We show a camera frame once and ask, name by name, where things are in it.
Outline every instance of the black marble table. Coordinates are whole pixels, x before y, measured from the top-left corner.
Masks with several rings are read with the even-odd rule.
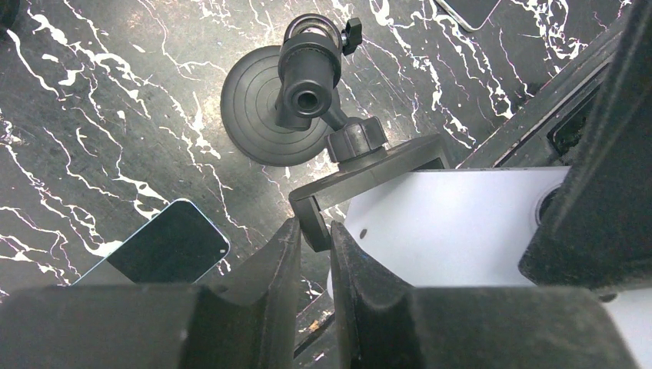
[[[247,159],[220,91],[299,14],[359,17],[342,108],[378,116],[391,145],[442,134],[457,165],[629,3],[503,0],[468,34],[434,0],[23,1],[0,35],[0,297],[74,282],[177,198],[231,239],[220,271],[256,252],[292,216],[289,191],[336,166],[325,153],[291,168]],[[328,272],[327,254],[302,254],[300,310]]]

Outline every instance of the phone screen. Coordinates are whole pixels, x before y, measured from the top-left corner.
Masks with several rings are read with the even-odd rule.
[[[437,0],[467,31],[476,31],[487,21],[501,0]]]
[[[226,237],[199,209],[190,201],[177,200],[89,271],[80,284],[192,283],[228,250]]]

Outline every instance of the phone mount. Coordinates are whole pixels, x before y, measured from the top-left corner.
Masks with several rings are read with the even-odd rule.
[[[338,30],[322,15],[290,23],[283,45],[258,48],[228,73],[221,94],[222,122],[234,144],[264,165],[304,163],[327,149],[339,171],[293,190],[289,201],[308,245],[331,247],[321,211],[418,168],[449,168],[440,135],[385,149],[376,117],[348,117],[336,89],[341,56],[362,43],[353,18]]]

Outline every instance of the smartphone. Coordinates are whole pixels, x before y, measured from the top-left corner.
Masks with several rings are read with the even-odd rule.
[[[75,284],[193,283],[230,248],[228,239],[194,204],[180,199]]]
[[[469,32],[480,29],[500,2],[501,0],[437,0]]]

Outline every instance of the black phone screen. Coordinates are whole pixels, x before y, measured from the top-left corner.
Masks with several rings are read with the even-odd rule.
[[[437,0],[468,31],[482,27],[501,0]]]
[[[227,239],[199,209],[177,200],[106,261],[135,283],[192,283],[228,250]]]

